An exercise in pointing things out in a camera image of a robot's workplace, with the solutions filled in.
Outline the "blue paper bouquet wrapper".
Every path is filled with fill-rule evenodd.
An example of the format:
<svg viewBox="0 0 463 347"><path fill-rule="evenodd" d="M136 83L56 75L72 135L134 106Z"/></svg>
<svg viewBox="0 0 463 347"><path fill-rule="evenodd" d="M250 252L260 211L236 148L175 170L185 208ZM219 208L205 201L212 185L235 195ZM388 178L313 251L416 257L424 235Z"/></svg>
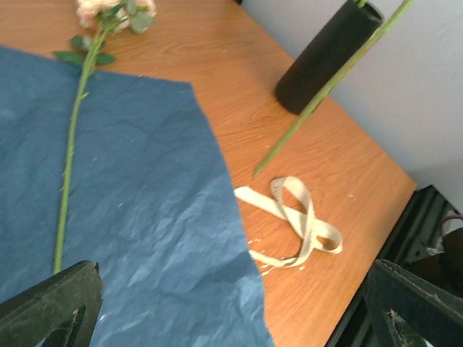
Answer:
<svg viewBox="0 0 463 347"><path fill-rule="evenodd" d="M1 49L1 298L51 274L80 69ZM62 264L98 262L93 346L272 346L229 172L191 84L96 71Z"/></svg>

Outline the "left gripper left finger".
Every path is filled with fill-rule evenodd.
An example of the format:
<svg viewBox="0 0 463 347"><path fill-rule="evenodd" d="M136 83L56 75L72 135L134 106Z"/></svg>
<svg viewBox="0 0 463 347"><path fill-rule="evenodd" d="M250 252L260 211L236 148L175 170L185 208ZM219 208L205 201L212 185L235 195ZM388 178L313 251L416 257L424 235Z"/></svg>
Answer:
<svg viewBox="0 0 463 347"><path fill-rule="evenodd" d="M2 346L89 346L103 303L99 264L83 260L1 303Z"/></svg>

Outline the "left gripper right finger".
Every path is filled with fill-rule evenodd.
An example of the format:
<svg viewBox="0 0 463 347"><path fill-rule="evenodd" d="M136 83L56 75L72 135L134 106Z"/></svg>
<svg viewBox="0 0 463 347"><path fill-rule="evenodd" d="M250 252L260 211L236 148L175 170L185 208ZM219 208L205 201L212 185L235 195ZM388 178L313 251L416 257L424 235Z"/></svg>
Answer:
<svg viewBox="0 0 463 347"><path fill-rule="evenodd" d="M462 299L388 260L369 270L365 302L379 346L462 345Z"/></svg>

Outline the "black cylinder table edge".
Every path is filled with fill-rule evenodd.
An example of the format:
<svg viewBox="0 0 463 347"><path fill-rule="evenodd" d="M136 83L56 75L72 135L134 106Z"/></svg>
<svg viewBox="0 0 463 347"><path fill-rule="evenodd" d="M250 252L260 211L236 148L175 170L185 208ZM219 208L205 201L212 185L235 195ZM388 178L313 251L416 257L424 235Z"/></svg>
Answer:
<svg viewBox="0 0 463 347"><path fill-rule="evenodd" d="M384 21L370 3L345 1L278 81L277 101L299 114Z"/></svg>

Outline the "cream printed ribbon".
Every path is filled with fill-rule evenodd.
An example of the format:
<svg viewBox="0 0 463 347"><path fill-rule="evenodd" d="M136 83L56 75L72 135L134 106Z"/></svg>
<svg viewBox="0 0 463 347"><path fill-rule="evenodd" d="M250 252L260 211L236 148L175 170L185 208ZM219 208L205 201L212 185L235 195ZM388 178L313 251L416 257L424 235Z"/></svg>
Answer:
<svg viewBox="0 0 463 347"><path fill-rule="evenodd" d="M270 183L270 188L271 197L256 192L248 186L236 188L234 196L238 200L287 221L301 239L301 247L297 256L286 259L269 257L251 249L249 251L251 258L270 267L288 268L304 264L313 250L329 254L339 254L343 251L344 240L340 230L316 217L310 191L299 178L285 176L274 179ZM303 206L304 212L284 204L285 190Z"/></svg>

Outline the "pink rose stem large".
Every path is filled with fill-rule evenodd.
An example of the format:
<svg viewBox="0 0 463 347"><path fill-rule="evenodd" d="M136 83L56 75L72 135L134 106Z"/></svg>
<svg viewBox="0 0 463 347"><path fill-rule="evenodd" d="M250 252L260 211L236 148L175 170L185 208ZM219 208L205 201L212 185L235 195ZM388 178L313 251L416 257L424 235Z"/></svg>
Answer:
<svg viewBox="0 0 463 347"><path fill-rule="evenodd" d="M310 102L303 108L297 120L282 134L278 141L268 150L263 158L257 163L252 172L252 178L256 179L265 170L265 167L285 146L296 131L304 122L313 115L318 106L328 97L330 92L349 74L352 68L370 51L373 46L399 21L404 13L411 7L414 1L403 1L393 14L381 25L347 62L334 74L334 76L322 86Z"/></svg>

